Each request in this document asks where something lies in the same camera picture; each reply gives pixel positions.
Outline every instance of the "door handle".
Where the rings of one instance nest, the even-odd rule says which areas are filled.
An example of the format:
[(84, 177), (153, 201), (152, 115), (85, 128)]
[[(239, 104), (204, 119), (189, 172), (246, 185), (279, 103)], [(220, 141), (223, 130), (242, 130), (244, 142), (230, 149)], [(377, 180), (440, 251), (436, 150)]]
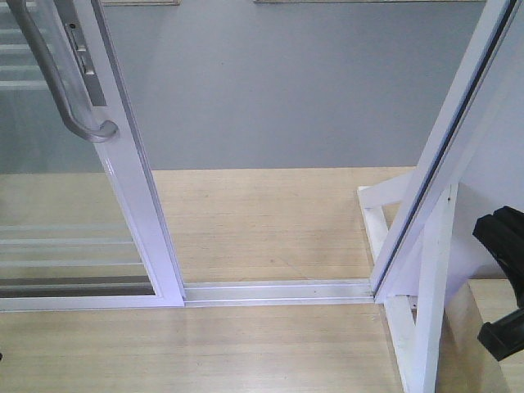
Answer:
[(118, 131), (118, 126), (111, 120), (102, 122), (98, 129), (91, 129), (75, 118), (66, 86), (60, 76), (56, 62), (47, 47), (42, 34), (34, 23), (33, 17), (27, 8), (27, 0), (7, 0), (16, 23), (20, 26), (29, 48), (36, 59), (43, 77), (51, 91), (51, 95), (58, 109), (58, 113), (69, 131), (90, 142), (105, 142)]

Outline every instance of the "sliding glass door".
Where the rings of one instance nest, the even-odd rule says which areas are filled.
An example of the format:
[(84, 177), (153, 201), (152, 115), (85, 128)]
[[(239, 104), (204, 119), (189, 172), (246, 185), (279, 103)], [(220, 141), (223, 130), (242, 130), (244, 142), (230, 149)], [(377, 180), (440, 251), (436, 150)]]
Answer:
[(0, 2), (0, 309), (177, 305), (98, 0)]

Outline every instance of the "white bracket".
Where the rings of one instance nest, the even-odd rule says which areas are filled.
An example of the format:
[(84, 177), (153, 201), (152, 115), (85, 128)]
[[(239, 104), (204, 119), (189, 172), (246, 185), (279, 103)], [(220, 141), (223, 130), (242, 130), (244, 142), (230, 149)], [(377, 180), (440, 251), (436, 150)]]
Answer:
[(411, 170), (385, 182), (371, 187), (362, 186), (357, 190), (373, 262), (377, 259), (388, 232), (382, 207), (402, 201), (412, 174)]
[[(390, 195), (400, 194), (396, 187), (403, 179), (392, 180), (378, 184), (377, 189), (374, 187), (359, 189), (369, 190), (367, 196), (373, 195), (374, 202), (367, 205), (368, 201), (362, 200), (363, 193), (359, 193), (373, 258), (376, 258), (380, 252), (383, 239), (387, 236), (382, 207), (376, 205), (377, 196), (387, 195), (383, 200), (389, 202), (393, 199)], [(392, 187), (391, 192), (387, 192), (388, 187)], [(406, 266), (412, 269), (410, 272), (404, 269), (403, 273), (411, 273), (411, 275), (418, 273), (416, 268), (420, 266), (416, 293), (397, 296), (392, 294), (384, 302), (400, 377), (406, 393), (435, 391), (457, 189), (458, 185), (454, 184), (442, 193), (424, 224), (422, 236), (409, 253), (410, 261)], [(412, 315), (412, 296), (408, 295), (418, 296), (416, 321), (413, 320)]]

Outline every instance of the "white door frame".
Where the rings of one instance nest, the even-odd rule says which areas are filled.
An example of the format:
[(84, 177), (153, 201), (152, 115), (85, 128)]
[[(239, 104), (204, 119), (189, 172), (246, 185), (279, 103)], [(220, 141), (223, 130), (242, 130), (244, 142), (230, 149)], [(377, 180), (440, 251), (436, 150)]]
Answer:
[[(119, 127), (118, 133), (109, 141), (94, 145), (142, 257), (155, 295), (9, 298), (0, 300), (0, 310), (184, 306), (183, 281), (174, 246), (125, 92), (102, 6), (98, 0), (74, 0), (74, 4), (107, 103), (104, 107), (94, 107), (93, 113), (100, 121), (110, 119)], [(60, 42), (56, 43), (55, 53), (60, 57), (61, 64), (66, 61), (70, 66), (68, 69), (76, 70), (53, 0), (39, 0), (38, 5), (45, 7), (45, 14), (51, 23), (60, 26), (58, 31), (63, 39), (56, 40)], [(83, 100), (83, 106), (90, 107), (87, 94), (80, 99)]]

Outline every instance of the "black object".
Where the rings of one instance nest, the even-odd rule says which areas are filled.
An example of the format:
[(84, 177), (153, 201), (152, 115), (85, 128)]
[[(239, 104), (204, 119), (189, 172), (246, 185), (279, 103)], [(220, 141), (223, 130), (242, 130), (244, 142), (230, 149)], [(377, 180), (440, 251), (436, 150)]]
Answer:
[(524, 350), (524, 213), (504, 206), (477, 220), (473, 236), (493, 255), (513, 287), (518, 309), (484, 323), (481, 344), (498, 360)]
[(498, 361), (524, 350), (524, 309), (518, 309), (495, 323), (484, 323), (478, 340)]

